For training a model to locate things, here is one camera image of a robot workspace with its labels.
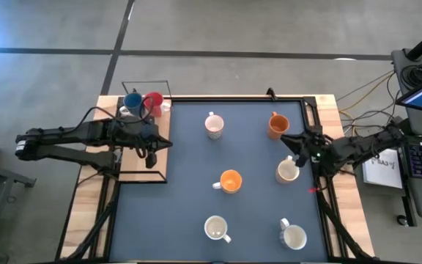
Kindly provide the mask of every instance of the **orange mug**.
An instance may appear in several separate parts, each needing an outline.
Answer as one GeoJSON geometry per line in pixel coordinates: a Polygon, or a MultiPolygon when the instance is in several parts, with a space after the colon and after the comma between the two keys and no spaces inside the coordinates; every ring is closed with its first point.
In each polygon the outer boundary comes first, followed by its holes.
{"type": "Polygon", "coordinates": [[[268,137],[279,139],[289,128],[289,120],[284,116],[273,112],[268,122],[268,137]]]}
{"type": "Polygon", "coordinates": [[[242,186],[242,176],[239,172],[234,171],[233,169],[226,170],[221,175],[221,181],[219,183],[214,183],[212,187],[214,189],[223,189],[228,194],[235,194],[239,191],[242,186]]]}

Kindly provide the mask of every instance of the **desk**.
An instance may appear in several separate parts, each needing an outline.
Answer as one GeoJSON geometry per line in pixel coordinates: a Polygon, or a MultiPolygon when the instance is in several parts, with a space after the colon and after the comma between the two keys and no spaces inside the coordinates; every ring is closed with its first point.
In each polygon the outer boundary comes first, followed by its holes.
{"type": "MultiPolygon", "coordinates": [[[[222,95],[211,95],[210,97],[222,97],[222,95]]],[[[229,97],[241,97],[244,95],[229,95],[229,97]]],[[[252,95],[255,97],[263,97],[262,95],[252,95]]],[[[336,106],[335,97],[333,95],[304,95],[314,96],[316,98],[317,109],[319,120],[323,126],[323,132],[333,138],[339,138],[343,136],[343,130],[341,127],[341,121],[338,114],[338,108],[336,106]]],[[[115,114],[116,105],[119,96],[100,96],[97,102],[97,106],[107,110],[111,114],[115,114]]],[[[184,95],[183,97],[200,97],[199,95],[184,95]]],[[[279,98],[283,97],[294,97],[294,95],[279,95],[279,98]]],[[[94,119],[103,119],[108,117],[101,111],[96,111],[94,119]]],[[[86,151],[97,152],[106,150],[107,147],[88,147],[86,151]]],[[[89,166],[81,167],[78,180],[95,173],[89,166]]],[[[107,190],[107,199],[111,196],[113,190],[113,180],[110,180],[109,188],[107,190]]],[[[102,177],[94,177],[89,181],[79,186],[73,194],[73,202],[70,207],[70,211],[67,216],[67,223],[65,225],[64,233],[60,241],[60,247],[57,256],[67,257],[71,254],[78,244],[86,237],[87,233],[92,228],[95,217],[97,215],[100,192],[103,184],[102,177]]],[[[352,237],[359,243],[361,248],[368,254],[374,255],[374,250],[371,245],[371,239],[366,224],[363,208],[358,193],[358,187],[356,180],[351,175],[337,175],[333,179],[333,185],[336,193],[336,199],[338,203],[338,209],[341,217],[341,221],[347,228],[352,237]]],[[[97,244],[96,255],[102,256],[106,242],[106,230],[108,223],[104,224],[99,236],[97,244]]],[[[338,238],[333,225],[329,224],[330,239],[333,245],[334,256],[341,256],[340,248],[338,248],[338,238]]]]}

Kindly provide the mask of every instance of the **cup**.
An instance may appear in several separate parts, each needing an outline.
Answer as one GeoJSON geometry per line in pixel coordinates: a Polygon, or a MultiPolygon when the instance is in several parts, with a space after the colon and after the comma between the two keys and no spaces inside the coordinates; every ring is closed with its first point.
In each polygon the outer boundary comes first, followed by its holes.
{"type": "Polygon", "coordinates": [[[216,190],[223,189],[228,194],[235,194],[242,186],[242,176],[239,172],[230,169],[223,172],[219,183],[214,183],[212,187],[216,190]]]}
{"type": "Polygon", "coordinates": [[[231,238],[227,235],[227,223],[220,216],[211,216],[204,223],[204,232],[213,240],[224,238],[227,243],[231,242],[231,238]]]}
{"type": "Polygon", "coordinates": [[[162,117],[163,112],[170,111],[170,103],[164,102],[164,97],[159,92],[150,92],[146,95],[146,97],[152,99],[145,100],[144,106],[146,106],[146,109],[151,111],[151,115],[153,117],[162,117]]]}
{"type": "Polygon", "coordinates": [[[285,218],[279,221],[279,225],[281,226],[279,240],[283,246],[294,250],[299,250],[306,246],[307,234],[302,227],[289,224],[285,218]]]}
{"type": "Polygon", "coordinates": [[[142,100],[143,100],[143,97],[141,96],[140,93],[132,92],[130,94],[127,94],[123,98],[123,106],[120,107],[120,114],[124,116],[133,115],[133,116],[139,117],[142,100]]]}
{"type": "Polygon", "coordinates": [[[210,112],[209,117],[204,121],[204,126],[210,139],[219,139],[223,134],[224,120],[217,114],[210,112]]]}
{"type": "Polygon", "coordinates": [[[284,116],[273,112],[268,122],[268,137],[279,139],[289,128],[289,120],[284,116]]]}
{"type": "Polygon", "coordinates": [[[292,157],[288,155],[276,168],[276,180],[282,184],[290,183],[299,177],[299,172],[299,167],[296,166],[292,157]]]}

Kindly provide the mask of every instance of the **red mug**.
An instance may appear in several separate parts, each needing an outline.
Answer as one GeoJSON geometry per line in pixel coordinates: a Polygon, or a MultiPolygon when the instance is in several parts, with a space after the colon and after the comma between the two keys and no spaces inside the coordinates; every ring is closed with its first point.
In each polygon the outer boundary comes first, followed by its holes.
{"type": "Polygon", "coordinates": [[[151,115],[154,117],[161,117],[162,110],[160,109],[160,106],[164,102],[164,97],[162,96],[162,94],[160,94],[159,92],[150,92],[145,95],[145,98],[151,98],[151,100],[144,100],[144,106],[146,106],[146,108],[150,111],[152,108],[151,115]]]}

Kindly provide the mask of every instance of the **white paper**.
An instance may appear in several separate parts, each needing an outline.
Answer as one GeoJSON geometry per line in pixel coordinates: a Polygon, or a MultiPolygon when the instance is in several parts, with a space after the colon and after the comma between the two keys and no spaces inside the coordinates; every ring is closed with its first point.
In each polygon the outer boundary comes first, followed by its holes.
{"type": "Polygon", "coordinates": [[[371,158],[363,164],[364,182],[403,188],[399,166],[396,150],[384,150],[379,158],[371,158]]]}

